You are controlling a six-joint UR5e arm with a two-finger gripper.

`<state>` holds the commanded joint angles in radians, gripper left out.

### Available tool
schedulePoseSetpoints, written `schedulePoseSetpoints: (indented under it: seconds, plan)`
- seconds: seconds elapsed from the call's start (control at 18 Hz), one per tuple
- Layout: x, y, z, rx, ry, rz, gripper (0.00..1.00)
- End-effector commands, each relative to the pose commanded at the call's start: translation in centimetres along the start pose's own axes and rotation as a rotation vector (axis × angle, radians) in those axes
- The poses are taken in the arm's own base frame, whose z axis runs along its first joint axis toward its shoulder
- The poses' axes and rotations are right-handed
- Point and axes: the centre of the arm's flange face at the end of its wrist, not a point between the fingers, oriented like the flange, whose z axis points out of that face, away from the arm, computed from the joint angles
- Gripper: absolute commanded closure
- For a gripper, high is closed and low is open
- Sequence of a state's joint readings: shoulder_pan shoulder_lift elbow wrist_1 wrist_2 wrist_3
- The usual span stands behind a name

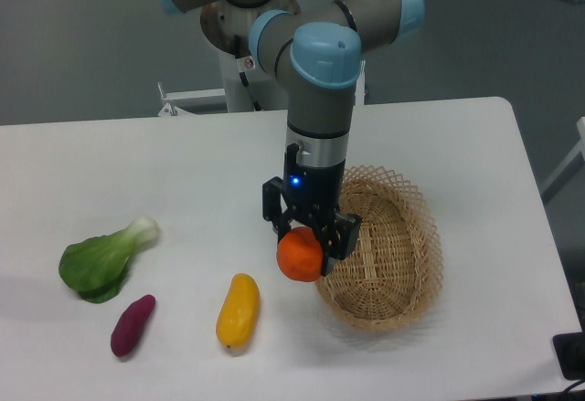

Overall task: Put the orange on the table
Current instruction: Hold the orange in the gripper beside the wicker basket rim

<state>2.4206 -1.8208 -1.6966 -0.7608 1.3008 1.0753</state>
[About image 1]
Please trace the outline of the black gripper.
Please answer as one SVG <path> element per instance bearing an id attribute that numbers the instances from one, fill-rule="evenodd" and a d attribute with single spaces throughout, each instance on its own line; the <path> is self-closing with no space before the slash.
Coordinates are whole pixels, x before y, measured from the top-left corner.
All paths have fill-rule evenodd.
<path id="1" fill-rule="evenodd" d="M 282 179 L 273 177 L 262 185 L 262 217 L 271 222 L 278 242 L 291 230 L 293 220 L 318 229 L 321 275 L 327 276 L 356 249 L 362 218 L 337 212 L 345 162 L 313 168 L 301 165 L 300 157 L 298 143 L 286 147 Z"/>

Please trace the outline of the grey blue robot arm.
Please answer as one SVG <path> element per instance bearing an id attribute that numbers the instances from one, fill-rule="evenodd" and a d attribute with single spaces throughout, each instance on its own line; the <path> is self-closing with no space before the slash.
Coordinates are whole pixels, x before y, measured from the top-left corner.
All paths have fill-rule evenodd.
<path id="1" fill-rule="evenodd" d="M 356 248 L 360 217 L 340 209 L 363 55 L 416 32 L 424 0 L 333 0 L 298 13 L 282 0 L 159 0 L 169 14 L 214 9 L 215 46 L 250 59 L 238 81 L 273 79 L 286 92 L 283 174 L 262 187 L 262 214 L 290 279 L 315 281 Z"/>

